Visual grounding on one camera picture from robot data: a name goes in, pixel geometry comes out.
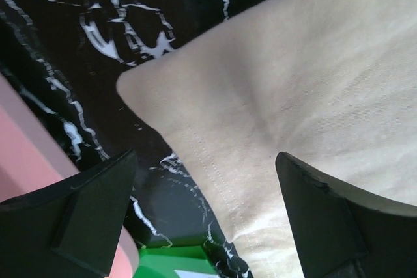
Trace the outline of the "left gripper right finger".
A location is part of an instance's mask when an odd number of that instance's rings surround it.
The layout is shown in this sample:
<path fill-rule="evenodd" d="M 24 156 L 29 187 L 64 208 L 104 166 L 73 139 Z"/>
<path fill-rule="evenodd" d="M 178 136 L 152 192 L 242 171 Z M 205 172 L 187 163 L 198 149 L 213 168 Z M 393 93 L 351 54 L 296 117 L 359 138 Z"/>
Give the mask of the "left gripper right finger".
<path fill-rule="evenodd" d="M 416 207 L 280 152 L 276 172 L 304 277 L 415 277 Z"/>

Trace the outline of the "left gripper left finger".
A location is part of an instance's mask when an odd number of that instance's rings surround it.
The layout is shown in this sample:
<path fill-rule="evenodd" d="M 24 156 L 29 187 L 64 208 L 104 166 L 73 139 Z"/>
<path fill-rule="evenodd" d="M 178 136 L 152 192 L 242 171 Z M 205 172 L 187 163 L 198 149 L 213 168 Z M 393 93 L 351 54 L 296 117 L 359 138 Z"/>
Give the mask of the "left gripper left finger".
<path fill-rule="evenodd" d="M 1 276 L 109 276 L 136 170 L 127 150 L 1 202 Z"/>

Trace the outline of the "beige t shirt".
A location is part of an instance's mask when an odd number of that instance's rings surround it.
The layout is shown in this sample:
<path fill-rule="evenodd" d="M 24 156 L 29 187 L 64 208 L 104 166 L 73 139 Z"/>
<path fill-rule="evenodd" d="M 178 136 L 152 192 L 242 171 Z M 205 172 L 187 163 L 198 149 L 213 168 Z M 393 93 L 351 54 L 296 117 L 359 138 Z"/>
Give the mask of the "beige t shirt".
<path fill-rule="evenodd" d="M 301 277 L 274 160 L 416 203 L 416 0 L 267 0 L 121 74 L 254 277 Z"/>

